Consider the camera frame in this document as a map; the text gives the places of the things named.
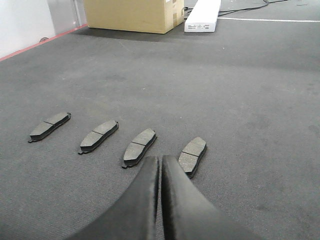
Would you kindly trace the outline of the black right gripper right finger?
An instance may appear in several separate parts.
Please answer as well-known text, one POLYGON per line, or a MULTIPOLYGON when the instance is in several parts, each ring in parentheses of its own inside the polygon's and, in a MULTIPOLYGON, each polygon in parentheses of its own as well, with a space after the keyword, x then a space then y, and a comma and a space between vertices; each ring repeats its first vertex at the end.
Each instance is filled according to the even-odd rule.
POLYGON ((161 206, 167 240, 261 239, 208 201, 172 155, 162 158, 161 206))

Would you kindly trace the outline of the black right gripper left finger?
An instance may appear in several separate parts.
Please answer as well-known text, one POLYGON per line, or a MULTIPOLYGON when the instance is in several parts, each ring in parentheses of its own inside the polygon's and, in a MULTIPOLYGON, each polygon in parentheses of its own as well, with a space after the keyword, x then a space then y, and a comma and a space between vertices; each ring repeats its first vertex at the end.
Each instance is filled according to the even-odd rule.
POLYGON ((101 216, 69 240, 154 240, 160 163, 146 157, 127 190, 101 216))

